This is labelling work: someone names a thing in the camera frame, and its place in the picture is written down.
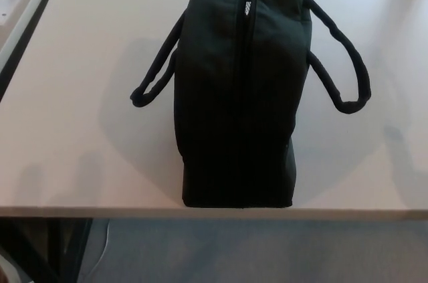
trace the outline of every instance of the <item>cable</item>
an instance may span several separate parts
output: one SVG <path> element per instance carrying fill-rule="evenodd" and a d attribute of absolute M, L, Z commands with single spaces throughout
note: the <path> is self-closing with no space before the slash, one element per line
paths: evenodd
<path fill-rule="evenodd" d="M 107 223 L 106 241 L 104 242 L 104 248 L 102 250 L 102 253 L 101 253 L 100 257 L 98 258 L 98 261 L 95 263 L 94 267 L 89 271 L 88 274 L 86 274 L 86 276 L 84 276 L 84 278 L 82 279 L 82 282 L 86 282 L 86 280 L 95 272 L 98 265 L 100 265 L 100 263 L 104 257 L 104 254 L 106 253 L 106 250 L 107 250 L 109 233 L 110 233 L 110 219 L 108 219 L 108 223 Z"/>

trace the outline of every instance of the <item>zipper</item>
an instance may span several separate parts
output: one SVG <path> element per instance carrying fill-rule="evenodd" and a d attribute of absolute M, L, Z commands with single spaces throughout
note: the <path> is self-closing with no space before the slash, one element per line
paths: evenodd
<path fill-rule="evenodd" d="M 244 54 L 244 40 L 245 40 L 245 0 L 238 0 L 237 2 L 237 17 L 236 17 L 236 46 L 235 55 L 233 61 L 233 114 L 239 116 L 241 106 L 241 70 L 242 70 L 242 59 L 245 57 Z"/>

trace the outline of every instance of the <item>gray carpet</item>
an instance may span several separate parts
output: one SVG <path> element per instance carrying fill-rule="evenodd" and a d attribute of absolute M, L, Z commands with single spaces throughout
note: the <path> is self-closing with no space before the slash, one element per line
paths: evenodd
<path fill-rule="evenodd" d="M 428 282 L 425 222 L 97 220 L 80 282 Z"/>

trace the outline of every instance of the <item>bag handle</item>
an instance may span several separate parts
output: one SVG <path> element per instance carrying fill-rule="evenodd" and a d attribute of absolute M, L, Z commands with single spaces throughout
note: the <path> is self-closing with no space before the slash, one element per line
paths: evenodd
<path fill-rule="evenodd" d="M 359 52 L 355 49 L 352 42 L 337 28 L 335 22 L 316 4 L 314 0 L 304 0 L 304 6 L 310 9 L 323 24 L 330 30 L 330 34 L 334 39 L 339 41 L 347 50 L 352 64 L 354 65 L 356 79 L 358 80 L 358 100 L 343 102 L 340 97 L 340 92 L 334 85 L 334 82 L 320 60 L 309 50 L 308 62 L 318 75 L 328 95 L 333 101 L 334 106 L 344 114 L 353 114 L 365 106 L 368 99 L 371 97 L 370 78 L 368 77 L 367 68 L 361 58 Z"/>
<path fill-rule="evenodd" d="M 183 28 L 183 22 L 185 20 L 185 12 L 180 16 L 180 19 L 174 25 L 173 29 L 169 33 L 167 39 L 160 47 L 156 58 L 154 59 L 150 69 L 148 69 L 147 75 L 144 77 L 144 80 L 141 82 L 141 85 L 134 90 L 131 94 L 132 104 L 136 107 L 144 107 L 150 104 L 165 88 L 168 84 L 169 80 L 173 77 L 175 71 L 175 62 L 177 60 L 177 50 L 171 54 L 171 58 L 169 60 L 169 64 L 167 70 L 163 74 L 163 76 L 159 79 L 159 81 L 153 86 L 153 88 L 145 94 L 145 91 L 148 85 L 153 82 L 156 78 L 156 75 L 160 72 L 163 65 L 168 59 L 169 54 L 173 50 L 175 44 L 178 42 L 181 30 Z"/>

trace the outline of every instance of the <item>black handbag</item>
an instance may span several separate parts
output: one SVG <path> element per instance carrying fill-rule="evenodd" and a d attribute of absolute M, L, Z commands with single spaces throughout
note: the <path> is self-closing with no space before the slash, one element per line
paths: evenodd
<path fill-rule="evenodd" d="M 343 102 L 310 51 L 312 11 L 347 50 L 358 100 Z M 144 93 L 171 54 L 165 74 Z M 135 106 L 151 103 L 175 74 L 174 117 L 190 207 L 288 207 L 296 166 L 291 141 L 311 65 L 335 107 L 359 111 L 370 98 L 360 54 L 313 0 L 190 0 L 162 45 Z"/>

